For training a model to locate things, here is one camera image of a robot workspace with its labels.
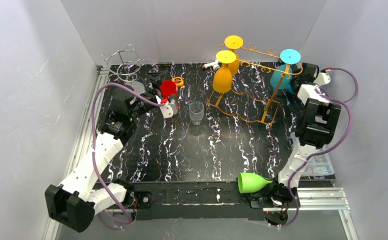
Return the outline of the blue wine glass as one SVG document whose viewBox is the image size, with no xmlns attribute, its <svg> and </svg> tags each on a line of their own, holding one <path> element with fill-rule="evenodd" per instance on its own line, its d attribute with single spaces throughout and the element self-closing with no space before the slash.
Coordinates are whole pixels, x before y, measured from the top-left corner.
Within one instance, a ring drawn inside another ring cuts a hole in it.
<svg viewBox="0 0 388 240">
<path fill-rule="evenodd" d="M 270 84 L 275 90 L 279 87 L 279 90 L 290 88 L 292 65 L 296 65 L 301 60 L 301 54 L 295 49 L 285 49 L 280 55 L 281 65 L 276 68 L 272 73 Z"/>
</svg>

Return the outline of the silver round glass rack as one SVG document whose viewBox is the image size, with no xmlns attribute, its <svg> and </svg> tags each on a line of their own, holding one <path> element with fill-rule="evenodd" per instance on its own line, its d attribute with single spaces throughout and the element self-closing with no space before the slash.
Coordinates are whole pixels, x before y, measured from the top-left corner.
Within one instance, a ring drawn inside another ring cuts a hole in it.
<svg viewBox="0 0 388 240">
<path fill-rule="evenodd" d="M 144 59 L 139 57 L 136 49 L 136 45 L 129 44 L 113 54 L 102 54 L 100 60 L 109 71 L 108 82 L 125 85 L 140 95 L 145 92 L 145 86 L 138 77 Z"/>
</svg>

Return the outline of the clear glass tumbler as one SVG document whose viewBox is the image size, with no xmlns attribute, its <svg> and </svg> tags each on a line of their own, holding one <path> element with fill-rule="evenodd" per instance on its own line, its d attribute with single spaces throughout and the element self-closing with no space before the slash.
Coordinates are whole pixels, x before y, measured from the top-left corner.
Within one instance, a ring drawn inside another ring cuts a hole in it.
<svg viewBox="0 0 388 240">
<path fill-rule="evenodd" d="M 204 118 L 204 104 L 199 101 L 194 101 L 189 104 L 189 117 L 191 123 L 200 125 Z"/>
</svg>

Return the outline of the gold wire glass rack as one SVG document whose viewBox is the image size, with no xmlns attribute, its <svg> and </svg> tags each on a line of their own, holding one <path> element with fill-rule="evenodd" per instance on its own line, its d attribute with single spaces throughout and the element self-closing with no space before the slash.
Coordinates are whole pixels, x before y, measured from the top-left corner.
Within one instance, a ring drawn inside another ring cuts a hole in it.
<svg viewBox="0 0 388 240">
<path fill-rule="evenodd" d="M 229 50 L 224 43 L 216 48 L 216 53 L 221 50 Z M 280 89 L 273 89 L 270 84 L 272 73 L 281 65 L 280 53 L 269 48 L 259 51 L 253 44 L 248 44 L 235 50 L 263 55 L 274 59 L 275 63 L 260 63 L 243 60 L 239 57 L 239 71 L 232 76 L 232 88 L 227 93 L 218 93 L 211 83 L 211 94 L 205 105 L 216 108 L 221 114 L 235 117 L 248 124 L 263 124 L 271 127 L 276 121 L 276 115 L 281 108 L 281 102 L 277 97 Z M 292 65 L 292 71 L 302 69 L 301 62 Z"/>
</svg>

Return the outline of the orange wine glass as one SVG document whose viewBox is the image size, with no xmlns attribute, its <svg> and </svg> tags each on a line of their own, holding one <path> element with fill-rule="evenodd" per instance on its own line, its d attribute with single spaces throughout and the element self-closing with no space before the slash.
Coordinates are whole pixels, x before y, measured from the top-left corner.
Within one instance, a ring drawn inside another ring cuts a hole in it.
<svg viewBox="0 0 388 240">
<path fill-rule="evenodd" d="M 237 35 L 228 36 L 224 41 L 225 46 L 235 54 L 236 60 L 228 64 L 228 69 L 231 71 L 231 74 L 234 76 L 239 71 L 240 62 L 238 61 L 239 56 L 235 50 L 241 48 L 244 44 L 243 39 Z"/>
<path fill-rule="evenodd" d="M 221 63 L 221 67 L 214 75 L 212 86 L 216 92 L 224 94 L 232 88 L 232 73 L 229 64 L 235 62 L 236 54 L 230 50 L 220 50 L 216 58 Z"/>
</svg>

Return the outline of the green plastic wine glass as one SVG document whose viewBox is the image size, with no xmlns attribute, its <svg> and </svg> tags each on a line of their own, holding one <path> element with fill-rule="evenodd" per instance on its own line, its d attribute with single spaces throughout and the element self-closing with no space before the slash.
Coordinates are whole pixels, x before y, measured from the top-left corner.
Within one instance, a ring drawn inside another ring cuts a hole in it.
<svg viewBox="0 0 388 240">
<path fill-rule="evenodd" d="M 241 194 L 258 192 L 265 186 L 273 183 L 272 180 L 265 179 L 264 177 L 251 172 L 239 173 L 237 182 Z"/>
</svg>

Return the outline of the teal wine glass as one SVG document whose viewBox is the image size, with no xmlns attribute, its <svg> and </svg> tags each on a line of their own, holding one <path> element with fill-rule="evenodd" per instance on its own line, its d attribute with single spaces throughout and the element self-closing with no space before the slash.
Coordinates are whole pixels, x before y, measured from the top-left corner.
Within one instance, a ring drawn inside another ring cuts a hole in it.
<svg viewBox="0 0 388 240">
<path fill-rule="evenodd" d="M 290 94 L 294 95 L 294 91 L 293 91 L 293 89 L 292 89 L 291 84 L 289 84 L 285 89 L 286 89 Z"/>
</svg>

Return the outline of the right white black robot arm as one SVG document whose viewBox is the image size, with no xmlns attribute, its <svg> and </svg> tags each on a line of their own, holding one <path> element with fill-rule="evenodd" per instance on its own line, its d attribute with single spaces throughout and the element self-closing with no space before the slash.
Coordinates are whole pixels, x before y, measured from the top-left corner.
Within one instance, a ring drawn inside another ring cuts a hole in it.
<svg viewBox="0 0 388 240">
<path fill-rule="evenodd" d="M 290 135 L 292 152 L 277 175 L 278 183 L 289 189 L 298 187 L 307 158 L 332 141 L 341 112 L 340 104 L 326 99 L 320 89 L 320 84 L 329 83 L 330 77 L 315 64 L 304 62 L 301 66 L 292 71 L 295 75 L 289 87 L 304 108 Z"/>
</svg>

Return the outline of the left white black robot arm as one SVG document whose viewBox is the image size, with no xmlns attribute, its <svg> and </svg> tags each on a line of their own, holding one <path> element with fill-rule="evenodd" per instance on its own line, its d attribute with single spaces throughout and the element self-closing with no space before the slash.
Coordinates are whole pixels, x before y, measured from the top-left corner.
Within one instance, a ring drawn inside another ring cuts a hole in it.
<svg viewBox="0 0 388 240">
<path fill-rule="evenodd" d="M 85 231 L 95 217 L 101 217 L 111 206 L 117 206 L 125 216 L 122 227 L 130 226 L 136 219 L 124 206 L 129 183 L 116 180 L 106 183 L 102 172 L 124 147 L 136 130 L 136 119 L 153 108 L 159 108 L 164 118 L 178 111 L 174 97 L 177 86 L 166 80 L 167 71 L 149 72 L 146 78 L 150 88 L 143 92 L 117 82 L 101 86 L 94 95 L 97 99 L 103 90 L 113 88 L 113 106 L 101 126 L 96 126 L 91 116 L 92 145 L 72 172 L 58 185 L 45 191 L 49 217 L 76 232 Z"/>
</svg>

